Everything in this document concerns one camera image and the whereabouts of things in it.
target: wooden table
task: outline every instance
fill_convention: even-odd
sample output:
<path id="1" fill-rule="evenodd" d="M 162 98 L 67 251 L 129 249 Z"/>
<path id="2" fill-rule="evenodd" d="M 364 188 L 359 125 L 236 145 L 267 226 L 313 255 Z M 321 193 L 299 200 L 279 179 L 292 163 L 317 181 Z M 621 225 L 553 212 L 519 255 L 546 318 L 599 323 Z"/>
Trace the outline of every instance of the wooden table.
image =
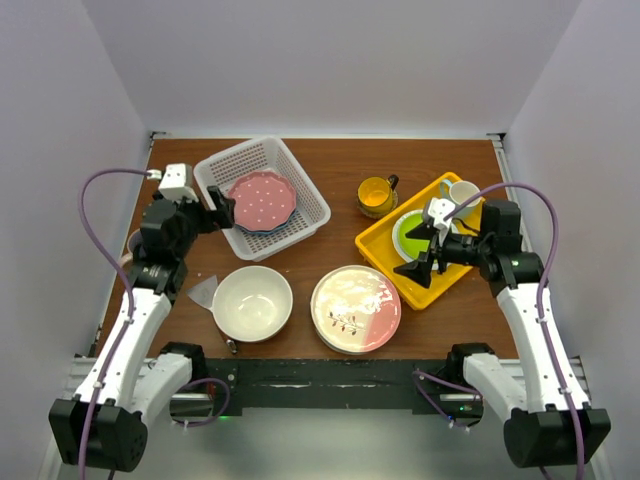
<path id="1" fill-rule="evenodd" d="M 169 163 L 196 165 L 210 155 L 242 140 L 158 140 L 149 168 Z M 446 171 L 486 187 L 501 181 L 493 146 L 484 140 L 285 140 L 295 157 L 331 207 L 330 222 L 312 237 L 264 260 L 290 282 L 294 295 L 291 318 L 283 330 L 263 343 L 239 344 L 239 356 L 252 358 L 345 358 L 329 349 L 315 333 L 309 310 L 316 283 L 329 271 L 350 264 L 366 264 L 354 245 L 355 236 L 371 225 L 356 208 L 355 195 L 362 179 L 395 173 L 404 202 Z M 156 182 L 144 182 L 131 231 L 138 228 L 142 210 L 150 202 Z M 187 256 L 189 275 L 182 294 L 158 331 L 149 356 L 169 341 L 197 343 L 207 357 L 230 357 L 210 312 L 192 302 L 186 291 L 211 275 L 222 280 L 250 264 L 238 259 L 219 232 L 200 236 Z M 111 331 L 122 299 L 116 282 L 99 347 Z M 366 358 L 443 358 L 451 345 L 487 342 L 502 358 L 517 358 L 504 316 L 477 271 L 467 274 L 426 310 L 403 305 L 395 336 Z"/>

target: white wall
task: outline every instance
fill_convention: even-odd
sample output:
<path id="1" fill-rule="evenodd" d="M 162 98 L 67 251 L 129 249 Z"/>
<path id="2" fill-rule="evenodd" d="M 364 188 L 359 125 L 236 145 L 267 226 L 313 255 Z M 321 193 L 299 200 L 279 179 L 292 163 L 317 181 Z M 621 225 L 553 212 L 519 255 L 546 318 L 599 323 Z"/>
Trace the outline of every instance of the white wall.
<path id="1" fill-rule="evenodd" d="M 583 0 L 506 137 L 514 177 L 558 208 L 556 318 L 611 415 L 619 479 L 640 478 L 639 26 L 636 0 Z M 548 216 L 526 200 L 534 246 L 547 251 Z"/>
<path id="2" fill-rule="evenodd" d="M 0 478 L 31 479 L 113 281 L 76 194 L 99 168 L 141 166 L 145 134 L 79 0 L 0 0 L 0 72 Z M 114 250 L 136 185 L 105 180 L 90 195 Z"/>
<path id="3" fill-rule="evenodd" d="M 134 106 L 174 133 L 484 135 L 579 0 L 84 0 Z"/>

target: pink plate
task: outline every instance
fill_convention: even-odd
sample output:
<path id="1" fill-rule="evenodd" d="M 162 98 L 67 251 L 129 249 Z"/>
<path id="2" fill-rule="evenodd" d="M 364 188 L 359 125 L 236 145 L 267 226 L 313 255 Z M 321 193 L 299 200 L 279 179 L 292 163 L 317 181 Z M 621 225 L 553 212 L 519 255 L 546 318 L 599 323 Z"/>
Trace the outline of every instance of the pink plate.
<path id="1" fill-rule="evenodd" d="M 296 209 L 295 189 L 273 172 L 238 178 L 228 196 L 236 201 L 236 224 L 249 231 L 271 231 L 289 220 Z"/>
<path id="2" fill-rule="evenodd" d="M 384 345 L 400 324 L 400 297 L 373 268 L 341 267 L 324 276 L 311 297 L 320 338 L 334 350 L 360 354 Z"/>

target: wavy pink plate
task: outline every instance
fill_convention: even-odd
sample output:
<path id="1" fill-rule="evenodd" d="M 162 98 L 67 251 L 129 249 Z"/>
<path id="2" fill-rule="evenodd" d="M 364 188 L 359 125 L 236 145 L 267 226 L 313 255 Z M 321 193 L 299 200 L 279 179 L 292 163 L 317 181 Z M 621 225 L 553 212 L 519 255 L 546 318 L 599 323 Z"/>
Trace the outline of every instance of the wavy pink plate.
<path id="1" fill-rule="evenodd" d="M 238 178 L 229 197 L 236 201 L 236 224 L 250 231 L 279 227 L 296 209 L 296 191 L 286 178 L 273 172 L 252 172 Z"/>

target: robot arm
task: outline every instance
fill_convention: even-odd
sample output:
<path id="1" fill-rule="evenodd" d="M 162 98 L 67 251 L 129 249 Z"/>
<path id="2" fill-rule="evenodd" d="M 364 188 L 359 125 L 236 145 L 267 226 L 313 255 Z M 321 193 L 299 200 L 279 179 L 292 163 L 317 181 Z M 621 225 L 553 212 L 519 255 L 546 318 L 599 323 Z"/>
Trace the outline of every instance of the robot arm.
<path id="1" fill-rule="evenodd" d="M 565 395 L 569 393 L 578 410 L 588 461 L 611 424 L 606 410 L 591 408 L 572 373 L 551 311 L 549 289 L 545 287 L 543 321 L 568 392 L 560 388 L 537 314 L 536 291 L 543 266 L 537 254 L 521 250 L 520 209 L 506 200 L 487 200 L 482 205 L 479 234 L 471 236 L 448 232 L 445 218 L 453 208 L 449 200 L 431 201 L 425 208 L 423 223 L 407 234 L 430 240 L 428 251 L 417 260 L 396 267 L 395 272 L 428 288 L 434 260 L 439 274 L 446 272 L 448 263 L 478 267 L 509 323 L 526 390 L 484 344 L 454 345 L 447 358 L 448 379 L 473 386 L 497 412 L 504 423 L 507 451 L 519 467 L 575 464 L 575 432 Z"/>
<path id="2" fill-rule="evenodd" d="M 154 367 L 136 384 L 151 341 L 182 287 L 187 274 L 185 257 L 197 236 L 234 224 L 235 202 L 217 187 L 207 193 L 215 210 L 205 210 L 192 188 L 191 167 L 169 165 L 152 171 L 161 180 L 154 201 L 140 225 L 142 243 L 133 252 L 129 280 L 135 309 L 131 318 L 128 296 L 92 371 L 70 400 L 57 399 L 49 422 L 65 463 L 78 463 L 80 437 L 94 394 L 98 372 L 112 355 L 91 421 L 87 466 L 130 472 L 140 462 L 147 443 L 147 427 L 190 380 L 206 375 L 204 353 L 195 345 L 170 344 Z"/>

